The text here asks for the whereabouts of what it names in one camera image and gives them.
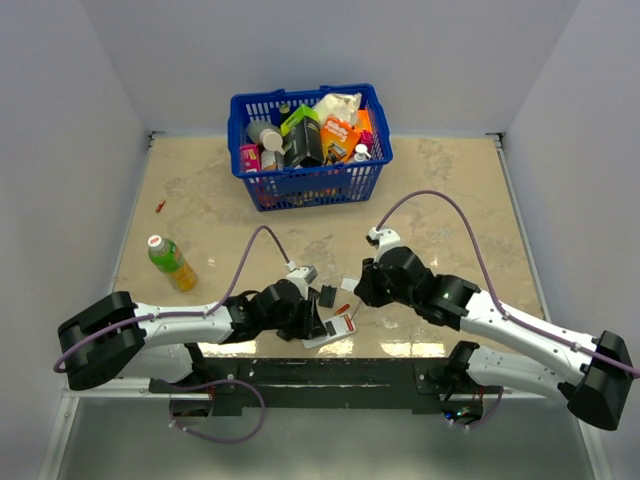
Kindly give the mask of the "black battery cover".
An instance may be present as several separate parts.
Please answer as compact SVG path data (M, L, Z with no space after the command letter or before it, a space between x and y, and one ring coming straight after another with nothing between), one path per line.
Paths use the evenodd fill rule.
M335 303L337 288L330 285L323 285L320 290L318 304L323 308L332 308Z

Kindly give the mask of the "white red remote control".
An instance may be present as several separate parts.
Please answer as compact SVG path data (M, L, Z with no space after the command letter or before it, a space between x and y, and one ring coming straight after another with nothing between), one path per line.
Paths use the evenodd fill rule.
M323 323L326 333L310 340L302 340L305 349L320 348L330 343L340 341L356 333L356 326L347 313L334 316Z

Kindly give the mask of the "white battery cover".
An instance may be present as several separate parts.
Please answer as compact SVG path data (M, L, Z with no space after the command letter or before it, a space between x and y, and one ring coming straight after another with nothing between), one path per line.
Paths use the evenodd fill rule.
M351 277L344 277L341 282L341 288L348 292L353 292L359 281Z

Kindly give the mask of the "black remote control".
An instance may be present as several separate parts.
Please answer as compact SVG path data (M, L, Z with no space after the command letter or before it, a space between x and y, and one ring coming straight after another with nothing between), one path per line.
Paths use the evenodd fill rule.
M284 330L278 330L278 331L276 332L276 335L277 335L280 339L282 339L282 340L284 340L284 341L286 341L286 342L289 342L289 341L292 339L292 336L290 335L290 333L289 333L289 332L287 332L287 331L284 331Z

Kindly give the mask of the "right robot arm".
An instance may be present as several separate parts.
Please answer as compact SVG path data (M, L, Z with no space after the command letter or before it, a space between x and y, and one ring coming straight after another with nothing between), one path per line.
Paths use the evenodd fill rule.
M474 283L433 274L406 246L364 259L355 294L369 307L399 303L431 325L508 347L457 345L444 371L452 390L512 388L560 401L593 427L618 428L638 373L621 336L580 333L513 310Z

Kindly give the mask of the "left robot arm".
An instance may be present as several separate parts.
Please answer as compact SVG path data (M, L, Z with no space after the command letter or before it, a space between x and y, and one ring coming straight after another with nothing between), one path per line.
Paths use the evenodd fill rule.
M143 377L196 392L207 380L197 344L243 343L270 330L284 341L322 337L327 330L316 297L314 289L288 279L179 309L136 303L128 292L118 291L59 326L62 357L54 370L66 375L73 391L117 377Z

